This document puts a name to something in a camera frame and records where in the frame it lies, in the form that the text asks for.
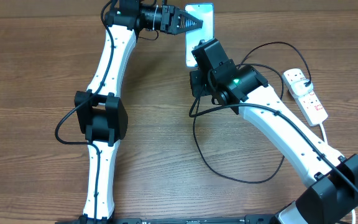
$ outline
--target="power outlet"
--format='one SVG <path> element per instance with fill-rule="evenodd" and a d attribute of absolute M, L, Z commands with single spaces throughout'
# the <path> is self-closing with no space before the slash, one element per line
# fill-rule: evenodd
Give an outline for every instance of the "power outlet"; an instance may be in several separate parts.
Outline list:
<path fill-rule="evenodd" d="M 305 78 L 303 72 L 299 68 L 294 68 L 284 72 L 283 80 L 310 126 L 321 124 L 328 118 L 326 110 L 318 100 L 316 93 L 313 91 L 313 84 L 310 85 L 311 87 L 305 86 L 304 90 L 299 91 L 293 89 L 296 83 L 302 82 L 303 80 L 305 82 L 309 81 Z M 299 95 L 296 94 L 297 91 L 306 94 Z"/>

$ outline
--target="smartphone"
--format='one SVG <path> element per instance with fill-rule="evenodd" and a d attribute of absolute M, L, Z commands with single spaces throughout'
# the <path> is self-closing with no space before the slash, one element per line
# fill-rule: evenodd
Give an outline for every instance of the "smartphone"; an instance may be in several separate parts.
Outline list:
<path fill-rule="evenodd" d="M 185 11 L 197 19 L 203 21 L 203 28 L 186 32 L 186 65 L 187 67 L 197 67 L 192 50 L 201 40 L 207 42 L 214 38 L 214 4 L 187 4 Z"/>

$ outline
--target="wooden table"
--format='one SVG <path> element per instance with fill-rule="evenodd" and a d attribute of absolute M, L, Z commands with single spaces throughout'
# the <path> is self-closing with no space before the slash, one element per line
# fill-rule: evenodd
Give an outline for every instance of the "wooden table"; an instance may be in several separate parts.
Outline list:
<path fill-rule="evenodd" d="M 358 154 L 358 11 L 217 14 L 216 37 L 235 62 L 266 42 L 297 46 L 329 113 L 324 124 L 330 145 L 346 156 Z M 53 132 L 72 109 L 75 91 L 91 81 L 103 44 L 98 17 L 0 19 L 0 223 L 53 223 L 81 215 L 88 150 L 59 144 Z M 156 42 L 139 40 L 129 60 L 122 92 L 129 126 L 116 161 L 116 216 L 277 212 L 305 191 L 287 161 L 259 185 L 222 179 L 201 161 L 188 117 L 194 99 L 184 49 L 184 35 L 162 34 Z M 260 49 L 249 61 L 280 72 L 304 69 L 297 54 L 281 45 Z M 260 71 L 279 92 L 275 74 Z M 283 100 L 304 121 L 287 91 Z M 210 107 L 210 99 L 203 99 L 201 109 Z M 196 130 L 206 159 L 223 174 L 260 180 L 278 166 L 279 151 L 231 110 L 198 119 Z M 320 135 L 317 127 L 312 130 Z M 84 140 L 76 116 L 61 133 L 63 139 Z"/>

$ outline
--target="white power strip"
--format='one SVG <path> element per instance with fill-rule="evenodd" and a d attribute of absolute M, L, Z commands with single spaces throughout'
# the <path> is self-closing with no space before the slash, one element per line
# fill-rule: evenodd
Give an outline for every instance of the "white power strip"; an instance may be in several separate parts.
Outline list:
<path fill-rule="evenodd" d="M 299 68 L 288 70 L 284 72 L 283 79 L 309 125 L 322 124 L 328 118 L 328 114 L 313 91 L 313 84 L 305 86 L 309 80 L 302 71 Z"/>

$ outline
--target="beige wall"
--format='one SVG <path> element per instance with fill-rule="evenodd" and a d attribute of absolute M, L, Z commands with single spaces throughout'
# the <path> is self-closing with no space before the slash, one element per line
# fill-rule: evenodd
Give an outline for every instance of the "beige wall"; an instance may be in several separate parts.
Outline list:
<path fill-rule="evenodd" d="M 98 15 L 107 0 L 0 0 L 0 17 Z M 213 2 L 216 12 L 358 10 L 358 0 L 168 0 Z"/>

